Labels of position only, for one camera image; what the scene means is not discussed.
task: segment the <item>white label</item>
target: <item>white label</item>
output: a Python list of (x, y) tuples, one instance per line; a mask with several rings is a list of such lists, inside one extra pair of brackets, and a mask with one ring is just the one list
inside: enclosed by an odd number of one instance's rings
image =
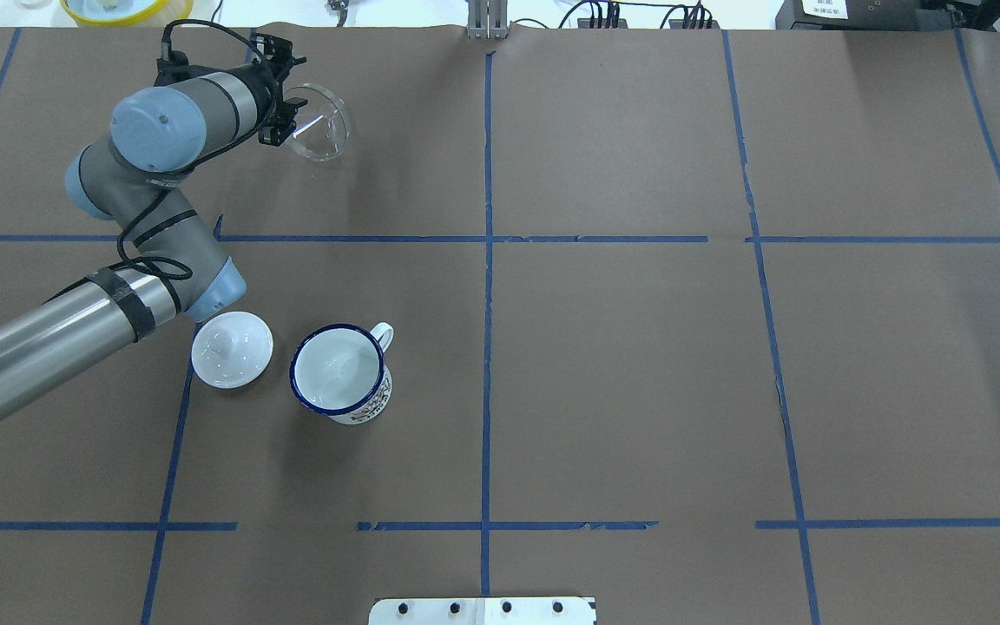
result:
[(810, 16), (846, 20), (846, 0), (801, 0), (801, 5)]

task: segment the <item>black tape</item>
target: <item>black tape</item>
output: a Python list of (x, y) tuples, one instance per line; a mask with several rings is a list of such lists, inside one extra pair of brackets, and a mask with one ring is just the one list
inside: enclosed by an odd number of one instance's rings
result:
[(160, 222), (160, 224), (144, 231), (144, 233), (141, 233), (138, 238), (134, 239), (134, 247), (140, 249), (143, 242), (154, 238), (157, 234), (163, 233), (164, 230), (168, 230), (171, 226), (179, 224), (179, 222), (184, 221), (184, 219), (191, 219), (192, 217), (197, 216), (198, 213), (196, 213), (194, 209), (184, 210), (181, 214), (174, 214), (174, 216), (167, 218), (166, 220)]
[(134, 328), (134, 343), (151, 335), (156, 329), (156, 320), (146, 302), (141, 301), (134, 288), (131, 288), (118, 273), (111, 272), (110, 269), (99, 269), (98, 272), (90, 274), (87, 280), (99, 285), (99, 288), (107, 292), (110, 299), (122, 309), (130, 327)]

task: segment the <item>electrical wire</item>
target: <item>electrical wire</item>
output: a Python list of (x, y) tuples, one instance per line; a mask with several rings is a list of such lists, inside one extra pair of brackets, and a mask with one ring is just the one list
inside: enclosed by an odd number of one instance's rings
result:
[[(135, 269), (136, 272), (144, 273), (147, 276), (155, 276), (158, 278), (163, 278), (164, 280), (190, 280), (191, 278), (191, 267), (184, 265), (183, 262), (174, 260), (174, 258), (167, 258), (163, 256), (138, 256), (130, 258), (126, 253), (126, 238), (130, 236), (131, 231), (134, 231), (138, 224), (144, 220), (144, 218), (149, 217), (154, 211), (164, 202), (164, 199), (168, 197), (168, 194), (172, 193), (171, 189), (163, 189), (160, 193), (156, 194), (154, 201), (149, 203), (146, 209), (138, 213), (138, 216), (134, 217), (123, 229), (121, 233), (118, 233), (118, 241), (116, 242), (116, 249), (118, 249), (118, 257), (122, 260), (124, 266), (128, 268)], [(156, 262), (161, 262), (164, 265), (175, 266), (182, 273), (171, 273), (163, 272), (163, 270), (156, 268)]]
[(532, 19), (532, 17), (520, 17), (520, 19), (517, 19), (516, 21), (513, 21), (513, 23), (536, 23), (536, 24), (541, 25), (541, 27), (543, 27), (543, 28), (545, 28), (547, 30), (550, 30), (549, 25), (544, 24), (544, 23), (540, 23), (539, 20)]
[[(566, 16), (562, 17), (562, 21), (558, 24), (558, 28), (562, 28), (564, 27), (564, 25), (566, 25), (566, 20), (569, 19), (569, 16), (573, 15), (573, 11), (576, 11), (578, 10), (579, 7), (581, 7), (581, 4), (591, 4), (592, 7), (595, 8), (596, 21), (604, 19), (603, 7), (601, 7), (598, 0), (581, 0), (580, 3), (573, 4), (572, 7), (570, 7), (570, 10), (566, 11)], [(590, 23), (592, 19), (594, 19), (594, 11), (592, 11), (592, 9), (589, 9)]]
[(659, 30), (666, 28), (666, 24), (670, 21), (670, 16), (672, 16), (674, 11), (677, 11), (678, 9), (681, 9), (684, 13), (686, 13), (686, 16), (689, 16), (689, 7), (687, 7), (687, 5), (675, 4), (674, 7), (670, 8), (670, 11), (666, 12), (666, 16), (662, 18), (662, 23), (658, 24)]
[[(220, 0), (218, 3), (218, 7), (215, 7), (214, 10), (215, 12), (218, 12), (218, 10), (221, 8), (222, 8), (222, 1)], [(215, 23), (214, 21), (183, 19), (183, 20), (172, 21), (170, 24), (166, 25), (161, 35), (161, 47), (163, 51), (162, 53), (166, 58), (170, 57), (170, 53), (172, 50), (172, 31), (174, 31), (175, 27), (178, 27), (178, 25), (183, 25), (183, 24), (206, 25), (206, 27), (214, 28), (215, 30), (225, 32), (227, 33), (227, 35), (232, 36), (234, 39), (241, 41), (246, 45), (247, 48), (249, 48), (253, 52), (255, 56), (257, 56), (257, 59), (261, 63), (261, 67), (265, 69), (266, 72), (269, 72), (269, 75), (273, 77), (273, 81), (275, 82), (275, 80), (277, 80), (278, 77), (274, 76), (273, 72), (271, 72), (271, 70), (269, 69), (269, 64), (267, 64), (265, 53), (261, 52), (261, 50), (257, 47), (257, 44), (253, 43), (253, 41), (250, 41), (249, 39), (246, 39), (242, 35), (238, 35), (237, 32), (230, 30), (229, 28), (225, 27), (225, 25)], [(223, 146), (215, 151), (212, 151), (211, 154), (205, 155), (205, 157), (200, 157), (198, 159), (195, 159), (194, 161), (191, 162), (191, 165), (185, 167), (182, 171), (194, 170), (195, 166), (198, 166), (199, 163), (202, 163), (207, 159), (217, 157), (217, 155), (226, 153), (226, 151), (234, 149), (234, 147), (239, 146), (240, 143), (245, 142), (246, 139), (249, 139), (250, 137), (253, 137), (253, 135), (257, 134), (257, 132), (260, 131), (263, 126), (265, 126), (265, 123), (267, 122), (267, 120), (269, 120), (269, 116), (273, 114), (275, 106), (277, 106), (277, 102), (275, 100), (277, 100), (277, 98), (275, 98), (275, 89), (270, 89), (269, 106), (266, 107), (265, 114), (261, 117), (261, 119), (253, 125), (253, 129), (250, 129), (249, 131), (246, 132), (245, 135), (242, 135), (238, 139), (234, 139), (233, 141), (227, 143), (226, 146)], [(141, 224), (144, 218), (149, 217), (162, 204), (162, 202), (164, 202), (164, 199), (166, 199), (168, 197), (168, 194), (170, 193), (171, 189), (163, 189), (162, 191), (160, 191), (160, 193), (158, 193), (154, 198), (154, 201), (150, 202), (149, 206), (144, 208), (144, 210), (142, 210), (141, 213), (138, 213), (138, 216), (134, 217), (134, 219), (132, 219), (122, 229), (122, 232), (118, 234), (118, 239), (116, 239), (115, 249), (116, 252), (118, 252), (118, 257), (120, 258), (120, 260), (122, 260), (122, 263), (120, 265), (128, 266), (128, 268), (135, 269), (136, 272), (138, 273), (144, 273), (147, 276), (155, 276), (156, 278), (161, 278), (162, 280), (190, 280), (192, 274), (194, 274), (194, 272), (192, 272), (191, 270), (191, 267), (184, 265), (183, 262), (179, 262), (174, 258), (168, 258), (164, 256), (138, 256), (130, 258), (130, 256), (128, 256), (128, 254), (126, 253), (126, 239), (128, 238), (128, 235), (131, 233), (131, 231), (134, 231), (134, 229), (138, 227), (139, 224)], [(158, 264), (175, 266), (175, 268), (179, 269), (180, 272), (179, 273), (164, 272), (164, 270), (159, 269), (156, 266)], [(169, 292), (174, 294), (174, 289), (169, 288)]]
[[(192, 19), (175, 20), (166, 25), (166, 27), (164, 27), (164, 32), (161, 35), (161, 46), (166, 55), (168, 54), (168, 51), (170, 51), (172, 48), (172, 29), (174, 27), (177, 27), (177, 25), (183, 25), (183, 24), (206, 25), (206, 27), (214, 28), (215, 30), (221, 30), (222, 32), (227, 33), (227, 35), (232, 36), (234, 39), (241, 41), (246, 45), (247, 48), (249, 48), (253, 52), (254, 56), (257, 56), (257, 59), (261, 62), (261, 68), (265, 69), (266, 73), (271, 76), (273, 81), (277, 82), (279, 80), (279, 77), (275, 76), (273, 72), (269, 69), (269, 61), (265, 58), (265, 53), (261, 52), (260, 48), (257, 47), (257, 44), (253, 43), (253, 41), (250, 41), (249, 39), (246, 39), (242, 35), (238, 35), (237, 32), (230, 30), (229, 28), (225, 27), (225, 25), (210, 23), (209, 21), (205, 20), (192, 20)], [(277, 108), (277, 89), (270, 89), (269, 106), (266, 107), (265, 114), (261, 116), (261, 119), (258, 120), (258, 122), (255, 123), (249, 131), (247, 131), (241, 137), (234, 139), (234, 141), (227, 143), (226, 146), (222, 146), (221, 148), (215, 150), (213, 153), (209, 155), (203, 155), (202, 157), (195, 159), (194, 161), (191, 162), (191, 165), (183, 168), (180, 171), (182, 173), (190, 173), (190, 171), (194, 170), (195, 167), (198, 167), (200, 163), (210, 160), (214, 157), (217, 157), (217, 155), (225, 154), (227, 153), (227, 151), (233, 150), (235, 147), (241, 145), (241, 143), (246, 142), (246, 139), (249, 139), (250, 137), (253, 137), (253, 135), (258, 134), (258, 132), (261, 131), (261, 128), (265, 127), (265, 124), (269, 122), (269, 117), (273, 115), (273, 111), (275, 110), (275, 108)]]
[[(602, 11), (600, 3), (603, 1), (608, 1), (608, 14), (607, 22), (606, 16)], [(669, 9), (666, 15), (662, 18), (662, 23), (659, 24), (659, 29), (666, 28), (666, 24), (670, 21), (670, 16), (674, 14), (674, 11), (681, 9), (684, 12), (682, 16), (682, 28), (712, 28), (712, 12), (703, 7), (703, 4), (664, 4), (664, 3), (631, 3), (629, 0), (581, 0), (580, 3), (573, 4), (569, 11), (566, 12), (566, 16), (562, 18), (562, 21), (558, 24), (558, 28), (566, 27), (566, 21), (569, 17), (573, 15), (573, 12), (580, 7), (581, 4), (594, 4), (596, 11), (590, 9), (589, 12), (589, 27), (590, 28), (619, 28), (620, 23), (620, 7), (622, 5), (627, 5), (627, 7), (655, 7)], [(540, 23), (539, 20), (532, 20), (531, 17), (523, 17), (523, 19), (517, 19), (513, 23), (523, 23), (523, 21), (530, 21), (531, 23), (538, 23), (541, 27), (547, 28), (547, 24)]]

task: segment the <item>black cable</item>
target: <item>black cable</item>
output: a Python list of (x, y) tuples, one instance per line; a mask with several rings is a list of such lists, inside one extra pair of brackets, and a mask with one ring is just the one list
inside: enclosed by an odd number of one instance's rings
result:
[(689, 7), (687, 7), (687, 5), (675, 4), (674, 7), (670, 8), (670, 11), (666, 12), (666, 16), (662, 18), (662, 23), (658, 24), (659, 30), (666, 28), (666, 24), (670, 21), (670, 16), (672, 16), (674, 11), (677, 11), (678, 9), (681, 9), (684, 13), (686, 13), (686, 16), (689, 16)]
[[(160, 193), (156, 194), (154, 201), (149, 203), (146, 209), (138, 213), (138, 216), (134, 217), (123, 229), (121, 233), (118, 233), (118, 241), (116, 242), (116, 249), (118, 249), (118, 257), (122, 258), (122, 264), (128, 266), (128, 268), (135, 269), (136, 272), (144, 273), (147, 276), (155, 276), (158, 278), (164, 278), (165, 280), (190, 280), (191, 278), (191, 267), (184, 265), (183, 262), (174, 260), (174, 258), (166, 258), (163, 256), (138, 256), (135, 258), (130, 258), (126, 253), (126, 238), (141, 224), (144, 218), (149, 217), (155, 210), (159, 207), (164, 198), (168, 197), (168, 194), (172, 193), (171, 189), (163, 189)], [(164, 265), (175, 266), (175, 268), (182, 271), (182, 273), (170, 273), (163, 272), (163, 270), (156, 268), (155, 262), (162, 262)]]
[[(603, 7), (601, 7), (601, 5), (600, 5), (600, 3), (599, 3), (598, 0), (581, 0), (580, 3), (573, 4), (572, 7), (570, 7), (570, 10), (566, 11), (566, 16), (564, 16), (562, 18), (562, 21), (558, 24), (558, 28), (562, 28), (562, 27), (564, 27), (564, 25), (566, 25), (566, 20), (569, 19), (569, 16), (573, 15), (573, 11), (576, 11), (576, 9), (578, 9), (578, 7), (580, 7), (581, 4), (592, 4), (592, 5), (594, 5), (594, 7), (596, 8), (596, 12), (595, 12), (596, 19), (598, 19), (598, 21), (600, 19), (603, 19), (603, 16), (604, 16)], [(594, 19), (594, 12), (592, 12), (592, 9), (589, 9), (589, 23), (590, 24), (592, 24), (592, 19)]]
[[(237, 39), (238, 41), (241, 41), (242, 43), (244, 43), (246, 45), (247, 48), (249, 48), (253, 52), (254, 56), (257, 56), (257, 59), (261, 62), (261, 67), (263, 69), (265, 69), (265, 71), (267, 72), (267, 74), (269, 74), (271, 76), (271, 78), (273, 79), (273, 82), (277, 82), (277, 76), (274, 76), (273, 72), (271, 72), (271, 70), (269, 69), (269, 61), (265, 58), (265, 53), (261, 52), (260, 48), (257, 47), (257, 44), (253, 43), (253, 41), (250, 41), (249, 39), (246, 39), (242, 35), (238, 35), (237, 32), (234, 32), (234, 31), (230, 30), (229, 28), (225, 27), (225, 25), (217, 24), (217, 23), (210, 23), (210, 21), (206, 21), (206, 20), (192, 20), (192, 19), (174, 20), (171, 23), (169, 23), (168, 25), (166, 25), (166, 27), (164, 27), (164, 31), (163, 31), (163, 33), (161, 35), (161, 38), (160, 38), (161, 47), (162, 47), (162, 50), (164, 52), (164, 56), (167, 56), (168, 53), (169, 53), (169, 51), (172, 49), (172, 30), (174, 30), (175, 27), (178, 27), (178, 25), (183, 25), (183, 24), (206, 25), (206, 27), (208, 27), (208, 28), (214, 28), (215, 30), (221, 30), (222, 32), (227, 33), (227, 35), (232, 36), (234, 39)], [(246, 132), (241, 137), (239, 137), (237, 139), (234, 139), (234, 141), (231, 141), (231, 142), (227, 143), (226, 146), (222, 146), (221, 148), (215, 150), (213, 153), (211, 153), (209, 155), (203, 155), (202, 157), (199, 157), (198, 159), (195, 159), (194, 161), (191, 162), (191, 165), (183, 168), (180, 171), (182, 173), (187, 173), (188, 171), (194, 170), (194, 168), (198, 167), (199, 165), (201, 165), (202, 162), (210, 160), (210, 159), (212, 159), (214, 157), (217, 157), (217, 155), (225, 154), (225, 153), (227, 153), (227, 151), (233, 150), (235, 147), (238, 147), (239, 145), (241, 145), (241, 143), (246, 142), (246, 139), (249, 139), (250, 137), (253, 137), (253, 135), (257, 135), (258, 132), (261, 131), (261, 128), (263, 126), (265, 126), (265, 124), (267, 122), (269, 122), (269, 117), (271, 117), (271, 115), (273, 115), (273, 111), (275, 110), (275, 108), (277, 108), (277, 90), (270, 89), (269, 90), (269, 106), (266, 107), (265, 114), (261, 116), (261, 119), (258, 120), (258, 122), (253, 125), (253, 127), (249, 130), (249, 132)]]
[(543, 27), (543, 28), (545, 28), (547, 30), (550, 29), (549, 25), (544, 24), (544, 23), (540, 23), (539, 20), (532, 19), (532, 17), (520, 17), (520, 19), (517, 19), (517, 20), (513, 21), (513, 23), (536, 23), (536, 24), (541, 25), (541, 27)]

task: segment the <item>enamel mug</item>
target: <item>enamel mug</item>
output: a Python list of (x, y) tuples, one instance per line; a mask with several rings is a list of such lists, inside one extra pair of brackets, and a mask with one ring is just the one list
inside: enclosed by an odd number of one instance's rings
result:
[(392, 397), (385, 352), (392, 326), (372, 331), (351, 324), (320, 328), (303, 339), (291, 364), (291, 385), (300, 403), (341, 424), (372, 420)]

